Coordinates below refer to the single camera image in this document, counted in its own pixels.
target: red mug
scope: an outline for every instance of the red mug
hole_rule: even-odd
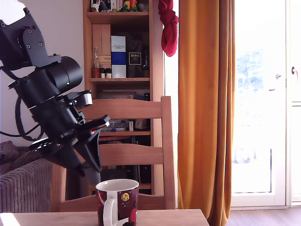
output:
[[[99,226],[136,226],[139,183],[107,180],[96,185]]]

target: blue and white box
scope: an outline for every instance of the blue and white box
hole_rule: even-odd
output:
[[[111,36],[112,78],[127,77],[126,37]]]

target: wooden table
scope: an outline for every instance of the wooden table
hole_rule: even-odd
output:
[[[98,226],[97,212],[1,213],[1,226]],[[140,210],[137,226],[209,226],[201,210]]]

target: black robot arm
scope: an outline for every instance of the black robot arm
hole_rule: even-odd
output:
[[[9,88],[18,94],[15,110],[18,132],[24,139],[35,141],[30,146],[32,151],[39,151],[45,159],[88,176],[91,184],[96,184],[101,171],[99,129],[107,126],[110,118],[105,115],[86,123],[79,109],[92,104],[90,90],[62,95],[81,83],[82,70],[70,57],[48,56],[43,36],[30,11],[23,10],[25,16],[12,24],[0,20],[1,69],[15,80]],[[35,66],[35,70],[25,77],[16,77],[12,72],[29,66]],[[21,100],[41,128],[41,135],[36,139],[23,129]],[[47,138],[38,140],[43,133]],[[80,162],[74,149],[85,163]]]

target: red cloth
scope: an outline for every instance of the red cloth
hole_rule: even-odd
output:
[[[159,0],[158,9],[160,20],[164,24],[162,33],[162,49],[168,57],[172,57],[177,50],[179,18],[173,11],[174,0]]]

